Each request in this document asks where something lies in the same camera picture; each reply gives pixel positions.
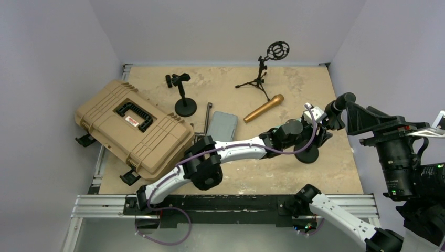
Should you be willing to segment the black stand with round base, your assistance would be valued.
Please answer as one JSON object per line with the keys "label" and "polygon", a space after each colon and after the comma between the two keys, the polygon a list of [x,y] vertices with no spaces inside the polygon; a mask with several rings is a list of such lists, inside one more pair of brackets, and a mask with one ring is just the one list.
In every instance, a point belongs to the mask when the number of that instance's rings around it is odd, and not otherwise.
{"label": "black stand with round base", "polygon": [[[302,119],[303,131],[296,139],[296,145],[294,151],[303,148],[309,141],[312,135],[312,125]],[[310,164],[314,163],[319,157],[319,147],[321,147],[333,134],[330,131],[341,130],[345,127],[345,123],[342,119],[337,118],[332,122],[328,119],[324,119],[321,124],[317,125],[317,134],[315,135],[312,143],[300,153],[295,154],[295,157],[302,163]]]}

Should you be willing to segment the black microphone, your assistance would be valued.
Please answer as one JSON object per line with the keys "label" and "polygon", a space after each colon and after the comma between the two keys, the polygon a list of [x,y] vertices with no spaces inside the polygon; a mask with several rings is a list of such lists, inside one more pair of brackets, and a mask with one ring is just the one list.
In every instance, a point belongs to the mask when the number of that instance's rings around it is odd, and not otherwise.
{"label": "black microphone", "polygon": [[346,105],[348,102],[355,102],[356,96],[351,93],[347,92],[339,97],[336,98],[336,100],[333,100],[325,107],[325,113],[326,113],[326,122],[324,125],[328,130],[341,130],[345,127],[345,123],[341,118],[341,114],[343,110],[346,109]]}

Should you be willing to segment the gold microphone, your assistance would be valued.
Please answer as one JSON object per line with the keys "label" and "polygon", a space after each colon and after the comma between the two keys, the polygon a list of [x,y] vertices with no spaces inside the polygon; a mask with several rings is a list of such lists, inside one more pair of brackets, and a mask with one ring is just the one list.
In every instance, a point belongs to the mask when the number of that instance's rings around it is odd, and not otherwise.
{"label": "gold microphone", "polygon": [[257,117],[263,115],[264,113],[268,112],[272,108],[277,107],[284,101],[284,96],[282,94],[277,94],[273,96],[268,102],[264,103],[260,107],[253,110],[251,113],[249,113],[247,116],[243,118],[243,121],[245,123],[249,123],[252,120],[256,119]]}

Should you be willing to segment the black tripod shock mount stand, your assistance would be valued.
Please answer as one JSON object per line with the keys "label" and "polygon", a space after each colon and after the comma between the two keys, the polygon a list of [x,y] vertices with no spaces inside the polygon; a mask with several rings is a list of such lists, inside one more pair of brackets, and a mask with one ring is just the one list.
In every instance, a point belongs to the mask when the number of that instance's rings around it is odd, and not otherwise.
{"label": "black tripod shock mount stand", "polygon": [[269,96],[267,95],[266,90],[263,87],[264,84],[264,77],[267,74],[268,66],[266,65],[266,61],[273,60],[273,61],[279,61],[287,57],[287,55],[290,52],[290,46],[285,41],[276,41],[273,42],[271,45],[268,46],[266,55],[259,56],[258,62],[259,62],[259,69],[258,69],[258,75],[257,77],[250,82],[246,82],[240,85],[236,85],[235,88],[239,89],[243,86],[250,85],[253,86],[259,90],[261,90],[265,96],[267,101],[270,101]]}

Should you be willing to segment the black clip stand round base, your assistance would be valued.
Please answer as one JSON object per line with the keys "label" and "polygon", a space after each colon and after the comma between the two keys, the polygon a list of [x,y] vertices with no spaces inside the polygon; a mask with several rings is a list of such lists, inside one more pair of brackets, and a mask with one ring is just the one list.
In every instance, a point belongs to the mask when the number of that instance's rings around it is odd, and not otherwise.
{"label": "black clip stand round base", "polygon": [[175,103],[175,112],[181,117],[190,117],[197,111],[197,104],[192,98],[185,96],[183,82],[190,81],[191,77],[187,73],[181,75],[172,74],[171,82],[179,90],[181,98]]}

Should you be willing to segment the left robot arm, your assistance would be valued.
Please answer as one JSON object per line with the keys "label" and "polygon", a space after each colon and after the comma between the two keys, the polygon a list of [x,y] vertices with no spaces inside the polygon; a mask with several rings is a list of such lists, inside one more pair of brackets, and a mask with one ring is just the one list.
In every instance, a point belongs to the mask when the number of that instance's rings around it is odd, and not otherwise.
{"label": "left robot arm", "polygon": [[216,141],[205,136],[185,151],[175,167],[152,184],[141,186],[136,193],[136,208],[144,215],[156,210],[168,195],[185,184],[202,191],[219,185],[223,179],[222,164],[239,160],[271,159],[286,154],[302,154],[311,148],[322,146],[332,134],[327,120],[318,119],[316,124],[304,117],[288,120],[260,135],[242,141]]}

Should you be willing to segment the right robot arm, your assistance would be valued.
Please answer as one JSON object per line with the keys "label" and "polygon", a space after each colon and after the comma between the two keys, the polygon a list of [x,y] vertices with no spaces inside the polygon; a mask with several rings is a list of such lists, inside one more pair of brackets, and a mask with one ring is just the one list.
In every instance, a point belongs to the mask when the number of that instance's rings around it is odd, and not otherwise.
{"label": "right robot arm", "polygon": [[328,120],[340,120],[343,111],[349,135],[373,134],[360,144],[376,149],[387,188],[383,196],[397,202],[405,234],[362,221],[311,184],[296,193],[295,213],[324,218],[364,251],[444,251],[444,163],[421,162],[429,139],[444,138],[444,111],[428,124],[351,101],[333,101],[327,106]]}

